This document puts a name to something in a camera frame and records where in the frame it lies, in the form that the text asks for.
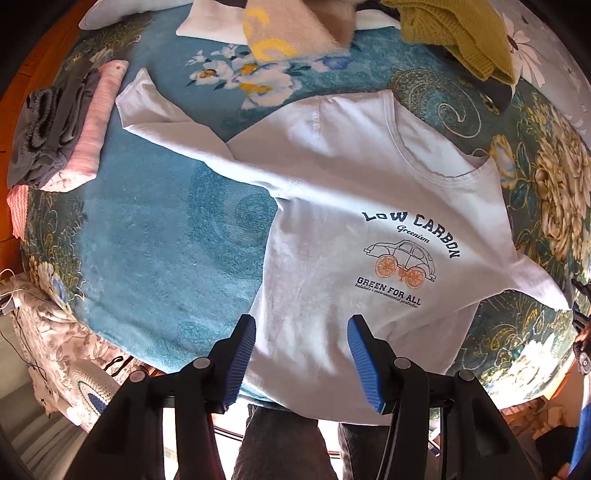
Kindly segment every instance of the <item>yellow-green knit sweater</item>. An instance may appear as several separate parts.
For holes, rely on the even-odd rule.
[[[486,0],[381,0],[400,12],[402,39],[443,45],[476,78],[517,82],[503,21]]]

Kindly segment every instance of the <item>pant leg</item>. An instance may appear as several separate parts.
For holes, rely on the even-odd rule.
[[[375,480],[386,447],[390,427],[339,424],[343,480]],[[436,480],[439,459],[427,452],[426,480]]]
[[[337,480],[318,420],[248,406],[232,480]]]

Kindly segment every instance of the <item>orange wheel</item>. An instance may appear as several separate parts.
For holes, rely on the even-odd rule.
[[[406,275],[408,288],[420,288],[425,283],[425,272],[418,267],[412,267]]]
[[[375,263],[375,274],[381,278],[394,275],[398,268],[398,261],[392,255],[382,255]]]

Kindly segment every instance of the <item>pink knit fabric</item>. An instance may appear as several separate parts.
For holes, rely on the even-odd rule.
[[[112,60],[99,68],[99,83],[90,101],[80,139],[66,168],[57,172],[42,190],[69,192],[96,178],[107,124],[128,65],[125,60]]]
[[[6,198],[12,217],[12,234],[16,238],[25,238],[27,224],[27,206],[29,203],[29,186],[16,185],[8,192]]]

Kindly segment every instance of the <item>orange wooden surface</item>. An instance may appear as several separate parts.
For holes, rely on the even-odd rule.
[[[12,236],[10,210],[6,203],[6,175],[18,115],[29,93],[51,85],[80,34],[78,23],[94,3],[95,0],[79,0],[42,36],[0,99],[0,198],[3,201],[0,207],[0,270],[22,271],[19,240]]]

